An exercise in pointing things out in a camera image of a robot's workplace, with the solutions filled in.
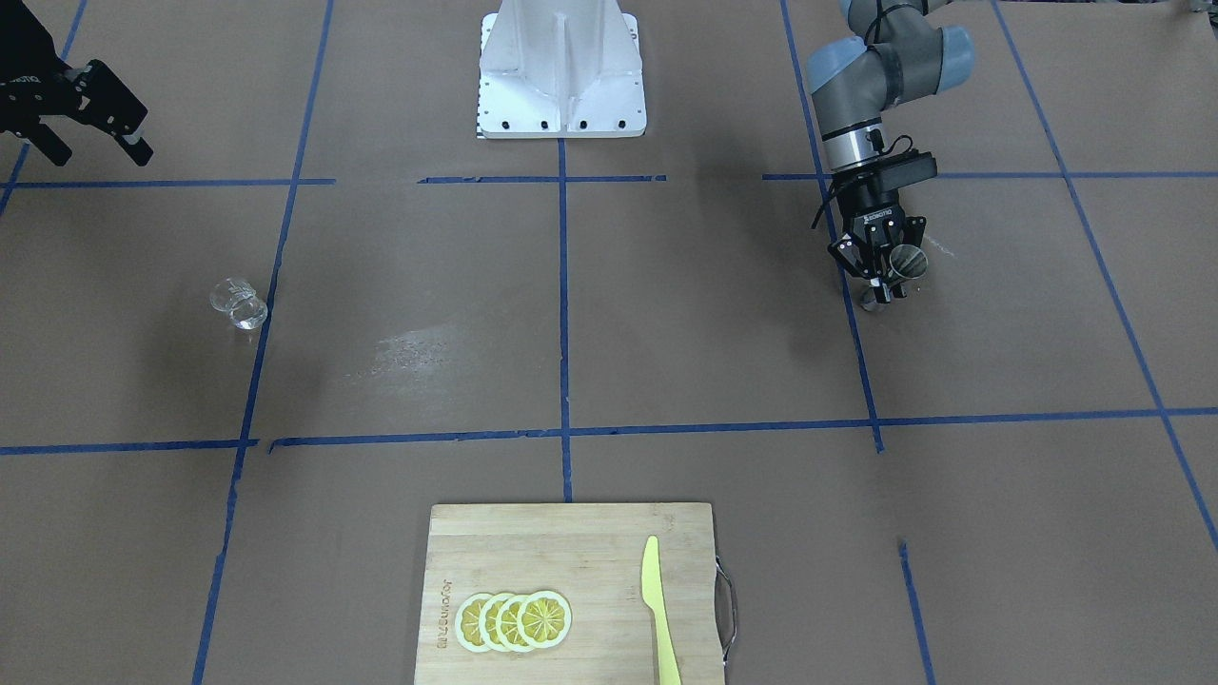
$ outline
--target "metal handle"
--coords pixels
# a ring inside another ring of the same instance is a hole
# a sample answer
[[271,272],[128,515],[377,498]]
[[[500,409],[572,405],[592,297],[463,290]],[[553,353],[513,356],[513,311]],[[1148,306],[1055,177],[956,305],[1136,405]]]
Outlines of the metal handle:
[[[727,584],[727,595],[732,600],[732,634],[727,636],[727,642],[723,644],[723,668],[727,668],[727,655],[732,651],[732,645],[736,644],[736,635],[739,631],[741,623],[736,617],[736,585],[732,583],[732,577],[727,575],[723,570],[723,562],[720,561],[719,555],[715,555],[715,577],[722,578],[723,583]],[[716,613],[716,624],[719,616]]]

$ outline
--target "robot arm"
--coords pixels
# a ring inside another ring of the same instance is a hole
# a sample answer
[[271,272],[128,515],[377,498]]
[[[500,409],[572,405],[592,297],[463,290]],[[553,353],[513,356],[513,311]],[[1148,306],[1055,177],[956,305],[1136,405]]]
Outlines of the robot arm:
[[950,0],[839,0],[857,34],[809,59],[808,88],[833,171],[831,199],[845,221],[829,254],[872,286],[875,301],[906,295],[927,260],[923,217],[906,217],[900,188],[938,176],[929,152],[893,155],[881,112],[968,79],[973,44],[961,27],[933,28],[926,15]]
[[0,0],[0,133],[28,139],[52,163],[63,166],[72,150],[41,117],[66,116],[111,135],[139,166],[152,149],[140,124],[147,107],[100,60],[73,69],[21,0]]

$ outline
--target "blue tape line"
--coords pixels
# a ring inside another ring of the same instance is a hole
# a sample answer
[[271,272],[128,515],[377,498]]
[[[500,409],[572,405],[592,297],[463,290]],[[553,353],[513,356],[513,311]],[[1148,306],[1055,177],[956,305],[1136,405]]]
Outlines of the blue tape line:
[[5,184],[4,195],[0,195],[0,216],[4,216],[4,211],[9,207],[9,199],[12,197],[12,191],[16,188],[17,177],[21,176],[21,167],[26,166],[26,157],[29,155],[29,144],[21,146],[21,154],[17,155],[17,162],[12,166],[12,173],[9,174],[9,183]]
[[764,173],[761,180],[832,180],[828,173]]
[[571,484],[571,366],[570,366],[570,312],[568,311],[568,261],[566,261],[566,140],[558,139],[558,345],[559,401],[563,413],[563,501],[574,502]]
[[[795,49],[795,34],[790,28],[790,11],[787,9],[787,0],[778,0],[782,6],[782,23],[787,30],[787,49],[790,51],[790,66],[795,71],[795,88],[799,90],[799,104],[804,108],[804,126],[808,127],[808,143],[812,149],[812,165],[816,167],[816,183],[821,189],[821,197],[828,197],[828,188],[825,185],[825,166],[821,163],[821,152],[816,147],[816,126],[812,123],[812,112],[808,105],[808,94],[804,91],[804,73],[799,66],[799,54]],[[833,221],[832,210],[825,212],[828,219],[829,240],[837,240],[837,223]],[[862,338],[859,335],[859,322],[854,316],[854,302],[850,301],[850,285],[845,279],[845,272],[838,267],[838,278],[842,282],[842,303],[845,307],[845,317],[850,323],[850,335],[854,338],[854,352],[859,360],[859,379],[862,383],[862,396],[867,402],[867,416],[871,417],[871,435],[876,441],[876,452],[884,451],[884,438],[879,431],[879,417],[876,413],[876,399],[871,391],[871,377],[867,374],[867,357],[862,352]]]
[[1167,416],[1218,416],[1218,407],[1188,407],[1167,410]]
[[667,180],[667,176],[569,176],[568,183],[657,183]]
[[0,456],[89,455],[101,452],[169,452],[177,450],[223,450],[257,445],[257,440],[173,440],[168,442],[99,442],[93,445],[22,445],[0,447]]
[[454,184],[454,183],[558,183],[554,176],[429,176],[419,182],[424,184]]
[[202,685],[203,669],[207,667],[207,651],[212,644],[212,625],[216,620],[216,606],[220,598],[220,581],[224,579],[224,563],[228,561],[228,545],[233,538],[233,518],[236,513],[236,484],[241,480],[241,470],[245,468],[245,447],[238,447],[236,458],[233,462],[233,478],[229,479],[229,494],[224,506],[224,541],[220,545],[220,553],[216,555],[216,563],[212,566],[212,585],[207,591],[207,608],[203,611],[203,629],[199,635],[199,653],[195,655],[195,670],[191,676],[192,685]]
[[942,172],[935,178],[988,179],[988,178],[1061,178],[1061,172]]
[[1192,477],[1192,468],[1189,466],[1189,460],[1184,456],[1184,450],[1180,447],[1180,442],[1175,436],[1175,428],[1172,425],[1172,418],[1168,416],[1167,408],[1163,406],[1163,399],[1158,392],[1158,386],[1155,384],[1155,377],[1151,375],[1150,364],[1146,363],[1146,356],[1142,353],[1141,345],[1138,342],[1138,336],[1134,334],[1133,323],[1129,321],[1129,314],[1125,312],[1125,307],[1121,302],[1121,295],[1117,293],[1117,285],[1112,280],[1112,274],[1108,272],[1108,264],[1104,260],[1104,254],[1100,251],[1100,244],[1095,239],[1095,232],[1091,230],[1091,222],[1086,217],[1086,211],[1083,210],[1083,201],[1079,200],[1078,190],[1074,188],[1074,182],[1066,167],[1066,161],[1062,157],[1061,149],[1057,146],[1057,139],[1054,137],[1054,132],[1049,127],[1049,118],[1045,116],[1045,110],[1040,105],[1040,99],[1037,98],[1035,89],[1032,88],[1032,78],[1028,76],[1028,69],[1023,65],[1019,50],[1015,45],[1015,37],[1011,34],[1011,29],[1006,24],[1006,18],[1002,16],[1002,10],[999,9],[998,0],[990,0],[990,7],[994,9],[994,15],[998,17],[999,26],[1002,28],[1002,35],[1006,37],[1006,43],[1011,48],[1011,55],[1015,57],[1015,66],[1019,69],[1019,76],[1023,78],[1023,85],[1028,89],[1028,96],[1032,99],[1032,104],[1037,108],[1037,116],[1040,117],[1040,126],[1045,129],[1045,137],[1049,139],[1049,146],[1054,151],[1054,157],[1057,158],[1057,166],[1062,171],[1062,177],[1066,179],[1066,186],[1069,189],[1069,196],[1074,202],[1074,210],[1078,212],[1078,218],[1083,223],[1084,233],[1086,233],[1086,241],[1091,246],[1091,254],[1095,256],[1095,262],[1100,267],[1100,274],[1104,277],[1104,283],[1108,288],[1108,295],[1112,297],[1112,303],[1117,308],[1117,314],[1121,318],[1121,325],[1124,327],[1125,335],[1129,338],[1129,344],[1134,350],[1134,356],[1138,358],[1138,366],[1141,367],[1142,378],[1146,380],[1146,388],[1150,390],[1151,399],[1155,400],[1155,407],[1158,410],[1160,418],[1163,422],[1163,429],[1167,430],[1168,439],[1172,442],[1172,450],[1175,452],[1175,458],[1180,463],[1180,469],[1184,472],[1184,478],[1189,484],[1189,490],[1192,491],[1192,499],[1196,502],[1197,511],[1201,513],[1201,519],[1209,534],[1209,541],[1213,545],[1214,551],[1218,551],[1218,529],[1216,529],[1213,517],[1209,514],[1209,507],[1206,506],[1205,497],[1201,495],[1201,489],[1197,488],[1196,479]]
[[752,433],[767,430],[825,430],[832,428],[870,428],[871,419],[828,419],[828,421],[776,421],[758,423],[686,423],[672,425],[609,425],[592,428],[572,428],[571,435],[587,438],[593,435],[655,435],[683,433]]
[[1073,178],[1218,178],[1218,171],[1185,172],[1069,172]]
[[[334,185],[334,178],[302,178],[298,185]],[[58,180],[15,183],[22,190],[61,190],[77,188],[244,188],[251,185],[291,185],[290,178],[217,178],[191,180]]]
[[665,182],[666,174],[659,176],[429,176],[419,182],[423,184],[462,184],[462,183],[654,183]]
[[[313,80],[309,84],[308,100],[304,102],[304,121],[301,123],[300,143],[296,146],[296,163],[292,166],[292,183],[287,190],[287,204],[284,207],[284,221],[279,229],[279,244],[275,247],[275,263],[270,271],[270,286],[267,289],[267,321],[262,324],[262,334],[258,336],[258,352],[253,358],[253,372],[250,375],[250,392],[245,403],[245,416],[241,419],[241,439],[250,438],[250,427],[253,423],[253,408],[258,401],[258,384],[262,380],[262,364],[267,355],[267,340],[270,336],[270,327],[275,314],[275,291],[279,285],[279,268],[284,261],[284,245],[287,243],[287,233],[292,223],[292,212],[296,207],[296,191],[300,186],[301,168],[304,166],[304,149],[308,146],[308,132],[313,122],[313,104],[317,100],[318,84],[322,80],[322,67],[325,63],[325,48],[330,35],[330,21],[334,17],[334,0],[325,2],[325,17],[322,20],[322,38],[317,46],[317,59],[313,62]],[[199,636],[199,653],[195,657],[195,672],[192,685],[202,685],[203,672],[207,667],[207,652],[211,648],[212,625],[216,620],[216,605],[219,600],[220,583],[224,578],[224,563],[228,558],[229,539],[233,534],[233,517],[236,511],[236,485],[241,480],[241,472],[245,468],[246,447],[238,447],[233,463],[233,478],[229,481],[228,507],[224,517],[224,542],[220,553],[216,557],[216,566],[212,570],[212,586],[207,594],[207,609],[203,616],[203,629]]]
[[1156,418],[1158,410],[1112,410],[1095,412],[1047,412],[1026,414],[961,414],[934,417],[882,418],[882,425],[952,425],[970,423],[1037,423],[1054,421],[1101,421],[1116,418]]
[[68,37],[63,39],[63,50],[60,50],[60,60],[65,62],[68,60],[68,52],[72,51],[72,44],[76,43],[76,34],[80,29],[80,20],[84,18],[84,9],[88,5],[89,0],[80,0],[80,5],[77,6],[77,13],[72,17],[72,28],[68,29]]
[[275,447],[320,446],[320,445],[398,445],[409,442],[465,442],[474,440],[514,440],[518,438],[558,438],[563,434],[558,428],[529,430],[471,430],[453,433],[406,433],[397,435],[325,435],[315,438],[280,438],[270,444]]
[[909,544],[901,540],[901,574],[905,577],[905,594],[910,598],[910,613],[914,614],[914,630],[917,633],[917,648],[922,653],[922,670],[926,672],[926,685],[934,685],[934,664],[931,663],[931,645],[926,640],[926,625],[922,623],[922,605],[917,600],[917,587],[914,586],[914,572],[910,570]]
[[1184,447],[1180,446],[1180,439],[1175,435],[1175,427],[1172,425],[1172,419],[1168,418],[1166,411],[1163,412],[1163,428],[1167,429],[1167,436],[1172,441],[1172,450],[1175,452],[1175,461],[1180,463],[1184,480],[1189,484],[1189,491],[1192,492],[1192,501],[1196,502],[1197,511],[1201,512],[1201,520],[1206,525],[1206,531],[1209,533],[1209,542],[1213,545],[1214,551],[1218,552],[1218,528],[1214,527],[1209,507],[1206,506],[1206,499],[1201,494],[1196,477],[1192,475],[1192,467],[1189,466],[1189,460],[1184,456]]

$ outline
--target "lemon slice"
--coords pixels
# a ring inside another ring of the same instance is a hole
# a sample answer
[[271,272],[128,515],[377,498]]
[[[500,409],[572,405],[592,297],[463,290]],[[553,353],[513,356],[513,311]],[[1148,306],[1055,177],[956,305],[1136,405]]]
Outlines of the lemon slice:
[[544,650],[566,637],[571,629],[571,605],[553,590],[525,597],[516,614],[516,630],[530,647]]
[[477,612],[477,634],[482,639],[482,644],[496,652],[510,651],[499,644],[496,628],[499,623],[499,609],[503,608],[503,602],[507,602],[512,597],[515,597],[514,592],[493,595],[486,600],[486,603]]
[[491,651],[491,647],[486,646],[486,641],[482,640],[482,634],[477,630],[482,605],[490,598],[490,592],[470,595],[469,598],[462,602],[460,608],[457,609],[457,620],[459,622],[457,625],[457,641],[460,642],[462,647],[471,652]]
[[495,637],[496,641],[508,648],[512,652],[531,652],[533,647],[530,647],[525,642],[524,637],[520,636],[520,629],[516,624],[516,617],[520,616],[520,608],[524,606],[525,600],[529,595],[513,595],[512,598],[503,602],[499,607],[499,613],[496,616],[495,620]]

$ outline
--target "floor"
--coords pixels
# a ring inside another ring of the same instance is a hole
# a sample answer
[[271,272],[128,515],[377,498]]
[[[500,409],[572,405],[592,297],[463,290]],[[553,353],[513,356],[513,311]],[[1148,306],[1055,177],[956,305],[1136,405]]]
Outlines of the floor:
[[624,0],[648,134],[570,143],[475,140],[493,0],[29,5],[156,156],[0,138],[0,681],[410,683],[432,505],[706,501],[730,683],[1214,683],[1218,43],[1179,1],[934,16],[977,69],[885,115],[943,174],[878,316],[806,230],[836,2]]

